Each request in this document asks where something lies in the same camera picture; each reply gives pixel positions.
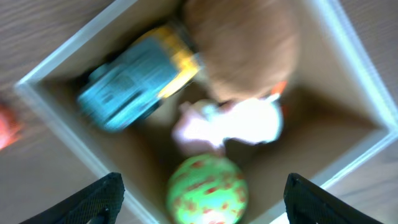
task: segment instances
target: red object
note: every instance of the red object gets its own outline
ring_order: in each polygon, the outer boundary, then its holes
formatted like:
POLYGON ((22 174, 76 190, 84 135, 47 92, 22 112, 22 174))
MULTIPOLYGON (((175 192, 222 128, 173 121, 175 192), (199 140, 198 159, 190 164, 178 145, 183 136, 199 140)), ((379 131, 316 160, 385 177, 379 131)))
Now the red object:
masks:
POLYGON ((282 92, 285 90, 287 81, 282 81, 276 84, 276 86, 273 87, 271 90, 271 94, 282 94, 282 92))
POLYGON ((20 124, 14 113, 4 106, 0 106, 0 150, 19 139, 20 124))
POLYGON ((208 190, 205 192, 205 195, 208 195, 208 194, 211 194, 211 193, 213 193, 213 192, 216 192, 216 190, 217 190, 217 188, 212 187, 212 188, 208 189, 208 190))
POLYGON ((231 183, 226 183, 225 186, 224 186, 224 190, 228 190, 228 189, 230 189, 231 187, 232 187, 232 184, 231 184, 231 183))
POLYGON ((222 206, 222 209, 225 210, 225 209, 227 209, 227 208, 228 208, 228 203, 224 202, 224 204, 223 204, 223 206, 222 206))
POLYGON ((203 161, 196 161, 192 164, 192 167, 194 168, 201 168, 203 167, 203 161))
POLYGON ((203 209, 203 214, 207 214, 207 213, 209 213, 209 212, 211 212, 211 211, 213 211, 213 210, 212 210, 212 209, 204 208, 204 209, 203 209))

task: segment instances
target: toy ball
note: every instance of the toy ball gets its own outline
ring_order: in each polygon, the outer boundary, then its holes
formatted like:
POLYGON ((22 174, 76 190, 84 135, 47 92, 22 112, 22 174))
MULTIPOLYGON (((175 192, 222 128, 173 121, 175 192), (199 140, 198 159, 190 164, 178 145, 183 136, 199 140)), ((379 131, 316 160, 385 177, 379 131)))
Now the toy ball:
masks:
POLYGON ((242 172, 225 157, 191 157, 169 180, 167 208, 176 223, 236 223, 247 204, 242 172))

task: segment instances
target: wood grain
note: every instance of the wood grain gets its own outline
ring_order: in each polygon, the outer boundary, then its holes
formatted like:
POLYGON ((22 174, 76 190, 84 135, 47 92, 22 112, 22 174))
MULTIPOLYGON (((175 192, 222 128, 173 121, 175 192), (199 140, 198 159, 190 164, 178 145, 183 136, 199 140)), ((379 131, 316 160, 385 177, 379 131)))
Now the wood grain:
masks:
MULTIPOLYGON (((22 139, 0 151, 0 223, 24 221, 97 180, 13 86, 111 2, 0 1, 0 100, 24 126, 22 139)), ((118 223, 138 221, 123 207, 118 223)))
MULTIPOLYGON (((398 2, 340 0, 371 60, 398 103, 398 2)), ((383 223, 398 222, 398 142, 329 191, 383 223)))

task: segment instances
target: black object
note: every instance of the black object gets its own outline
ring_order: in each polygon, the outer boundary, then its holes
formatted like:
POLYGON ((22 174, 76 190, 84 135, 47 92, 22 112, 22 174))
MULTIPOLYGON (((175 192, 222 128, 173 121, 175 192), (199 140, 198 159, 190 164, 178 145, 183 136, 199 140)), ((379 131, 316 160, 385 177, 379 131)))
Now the black object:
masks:
POLYGON ((123 195, 121 174, 110 173, 22 224, 114 224, 123 195))
POLYGON ((284 200, 290 224, 378 224, 298 174, 289 174, 284 200))

